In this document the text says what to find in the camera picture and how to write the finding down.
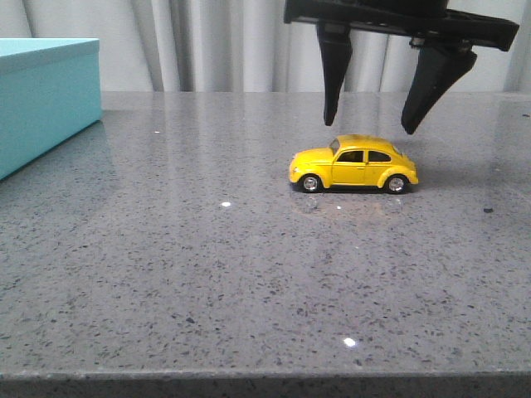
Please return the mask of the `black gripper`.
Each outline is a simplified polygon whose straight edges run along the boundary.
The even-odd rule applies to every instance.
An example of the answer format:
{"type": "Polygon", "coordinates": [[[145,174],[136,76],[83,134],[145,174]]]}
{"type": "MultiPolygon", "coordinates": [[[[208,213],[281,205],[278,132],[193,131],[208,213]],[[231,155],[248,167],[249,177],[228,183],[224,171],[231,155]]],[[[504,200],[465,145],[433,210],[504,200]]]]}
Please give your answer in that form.
{"type": "Polygon", "coordinates": [[[420,49],[402,110],[401,123],[408,134],[416,131],[439,98],[474,66],[477,55],[470,48],[458,47],[508,51],[519,29],[509,20],[450,9],[447,1],[294,0],[285,3],[284,21],[318,24],[326,126],[334,122],[353,54],[350,27],[409,36],[414,46],[433,46],[420,49]]]}

